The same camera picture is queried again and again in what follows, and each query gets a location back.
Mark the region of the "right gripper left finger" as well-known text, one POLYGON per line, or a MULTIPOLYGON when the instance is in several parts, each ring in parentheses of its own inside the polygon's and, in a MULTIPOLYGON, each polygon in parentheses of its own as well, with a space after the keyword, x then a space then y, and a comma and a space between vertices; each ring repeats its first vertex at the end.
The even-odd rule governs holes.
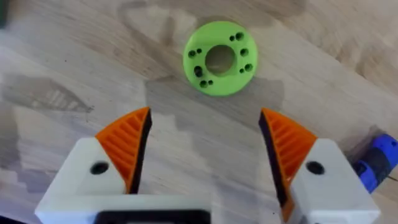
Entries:
POLYGON ((145 107, 117 119, 94 137, 79 139, 43 199, 136 194, 151 126, 151 111, 145 107))

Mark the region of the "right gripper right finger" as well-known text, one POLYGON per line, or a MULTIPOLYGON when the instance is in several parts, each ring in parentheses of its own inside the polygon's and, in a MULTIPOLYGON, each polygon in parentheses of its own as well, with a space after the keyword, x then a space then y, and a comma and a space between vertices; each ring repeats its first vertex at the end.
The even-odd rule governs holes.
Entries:
POLYGON ((381 211, 336 142, 262 108, 266 144, 283 223, 374 223, 381 211))

